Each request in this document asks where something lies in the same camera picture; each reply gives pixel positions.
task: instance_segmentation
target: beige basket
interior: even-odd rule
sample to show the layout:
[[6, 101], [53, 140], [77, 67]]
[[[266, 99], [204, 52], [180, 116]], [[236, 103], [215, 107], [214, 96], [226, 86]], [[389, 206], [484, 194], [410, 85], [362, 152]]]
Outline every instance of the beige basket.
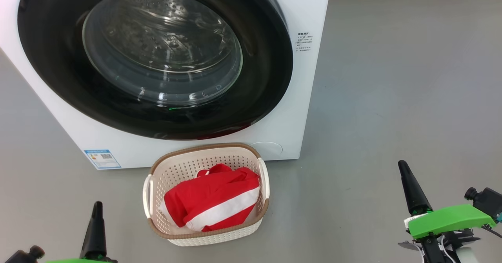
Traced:
[[[196, 177], [197, 172], [224, 163], [233, 170], [250, 168], [260, 176], [260, 195], [256, 203], [256, 218], [244, 224], [210, 232], [181, 232], [157, 209], [165, 193], [179, 184]], [[149, 225], [159, 236], [181, 247], [211, 245], [254, 233], [269, 207], [269, 175], [258, 152], [242, 143], [213, 144], [179, 150], [162, 156], [152, 166], [143, 186], [143, 207]]]

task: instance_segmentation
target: front-loading washing machine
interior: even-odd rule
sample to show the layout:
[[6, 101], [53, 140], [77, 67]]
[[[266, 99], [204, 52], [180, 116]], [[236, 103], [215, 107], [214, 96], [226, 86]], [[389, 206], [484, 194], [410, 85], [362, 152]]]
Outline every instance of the front-loading washing machine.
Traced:
[[98, 169], [297, 159], [328, 0], [0, 0], [0, 48]]

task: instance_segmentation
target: basket handle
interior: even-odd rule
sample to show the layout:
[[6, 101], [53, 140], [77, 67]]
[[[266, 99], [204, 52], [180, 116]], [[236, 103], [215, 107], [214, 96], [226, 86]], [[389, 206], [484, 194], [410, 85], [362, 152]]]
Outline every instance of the basket handle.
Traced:
[[263, 159], [258, 158], [258, 166], [260, 167], [260, 175], [262, 176], [262, 183], [265, 185], [265, 198], [270, 198], [270, 182], [269, 182], [269, 171], [267, 170], [267, 165]]
[[148, 175], [145, 179], [145, 184], [143, 184], [143, 208], [148, 219], [152, 218], [153, 213], [154, 180], [152, 178], [152, 174]]

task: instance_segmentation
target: washing machine door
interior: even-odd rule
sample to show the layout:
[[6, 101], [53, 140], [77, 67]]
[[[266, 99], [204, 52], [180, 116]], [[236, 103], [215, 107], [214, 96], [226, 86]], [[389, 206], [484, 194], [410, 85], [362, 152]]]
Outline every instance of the washing machine door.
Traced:
[[278, 104], [293, 68], [272, 0], [21, 0], [18, 30], [63, 100], [161, 139], [248, 127]]

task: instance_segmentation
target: red garment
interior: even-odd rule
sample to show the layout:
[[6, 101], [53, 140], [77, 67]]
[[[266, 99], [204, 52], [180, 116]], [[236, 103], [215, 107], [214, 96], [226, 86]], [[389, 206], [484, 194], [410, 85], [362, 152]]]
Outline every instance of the red garment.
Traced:
[[212, 231], [240, 225], [258, 200], [258, 178], [249, 168], [218, 164], [168, 191], [165, 205], [178, 227]]

